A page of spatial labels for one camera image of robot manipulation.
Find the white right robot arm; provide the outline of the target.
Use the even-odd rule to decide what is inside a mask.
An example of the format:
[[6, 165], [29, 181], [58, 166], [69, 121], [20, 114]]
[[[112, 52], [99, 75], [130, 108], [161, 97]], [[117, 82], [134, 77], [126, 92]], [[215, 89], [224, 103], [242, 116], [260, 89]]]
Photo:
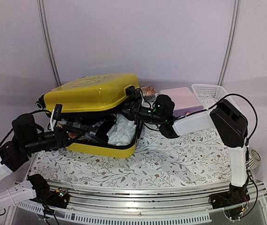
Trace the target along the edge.
[[225, 97], [214, 106], [175, 116], [175, 103], [166, 94], [159, 94], [150, 107], [142, 104], [143, 94], [139, 88], [125, 89], [125, 101], [120, 113], [131, 121], [158, 127], [158, 132], [168, 139], [179, 138], [188, 133], [214, 129], [229, 153], [230, 184], [234, 187], [226, 193], [226, 201], [236, 204], [244, 197], [242, 187], [248, 182], [246, 151], [248, 145], [248, 120]]

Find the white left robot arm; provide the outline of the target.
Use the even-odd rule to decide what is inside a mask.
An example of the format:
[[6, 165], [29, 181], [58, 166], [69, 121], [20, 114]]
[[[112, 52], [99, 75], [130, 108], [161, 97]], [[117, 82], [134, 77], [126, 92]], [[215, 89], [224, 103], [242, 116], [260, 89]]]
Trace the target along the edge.
[[[39, 110], [22, 114], [12, 121], [12, 128], [0, 142], [0, 182], [28, 162], [32, 154], [68, 147], [84, 136], [83, 129], [66, 125], [56, 126], [61, 111], [62, 105], [57, 104], [50, 112], [50, 131], [45, 131], [35, 122], [34, 114], [39, 113]], [[42, 204], [44, 213], [54, 216], [54, 210], [50, 209], [50, 206], [65, 209], [69, 194], [61, 187], [51, 191], [43, 176], [34, 174], [0, 192], [0, 210], [25, 200]]]

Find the yellow Pikachu suitcase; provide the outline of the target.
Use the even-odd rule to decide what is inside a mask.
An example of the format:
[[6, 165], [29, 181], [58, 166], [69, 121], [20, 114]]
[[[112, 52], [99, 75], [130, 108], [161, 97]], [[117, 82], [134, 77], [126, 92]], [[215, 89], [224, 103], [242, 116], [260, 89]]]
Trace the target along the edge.
[[[81, 120], [91, 124], [97, 119], [104, 119], [116, 113], [128, 98], [129, 89], [135, 90], [136, 88], [139, 88], [139, 80], [135, 74], [86, 76], [43, 94], [35, 102], [35, 105], [39, 110], [48, 110], [47, 116], [50, 116], [55, 105], [61, 104], [61, 119]], [[128, 158], [135, 151], [140, 133], [141, 124], [139, 123], [134, 130], [133, 138], [125, 146], [77, 140], [68, 146], [67, 150], [99, 156]]]

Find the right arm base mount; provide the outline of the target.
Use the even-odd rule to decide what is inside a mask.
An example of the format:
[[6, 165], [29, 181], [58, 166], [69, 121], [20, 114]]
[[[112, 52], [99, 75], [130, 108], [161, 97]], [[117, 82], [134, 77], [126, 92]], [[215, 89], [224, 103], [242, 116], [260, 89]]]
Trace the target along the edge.
[[212, 205], [213, 209], [226, 208], [235, 205], [241, 205], [240, 208], [246, 208], [251, 200], [248, 184], [249, 181], [254, 185], [256, 193], [258, 194], [258, 187], [254, 179], [251, 177], [246, 178], [243, 186], [237, 187], [229, 184], [229, 190], [217, 194], [211, 194], [208, 197], [208, 203]]

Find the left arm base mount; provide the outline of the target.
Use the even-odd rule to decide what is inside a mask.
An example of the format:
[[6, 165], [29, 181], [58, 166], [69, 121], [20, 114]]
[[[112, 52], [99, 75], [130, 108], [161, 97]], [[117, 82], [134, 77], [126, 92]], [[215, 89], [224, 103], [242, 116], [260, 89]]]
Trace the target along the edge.
[[67, 189], [58, 188], [56, 190], [43, 190], [30, 201], [44, 204], [46, 206], [53, 206], [60, 209], [66, 209], [70, 200], [70, 195]]

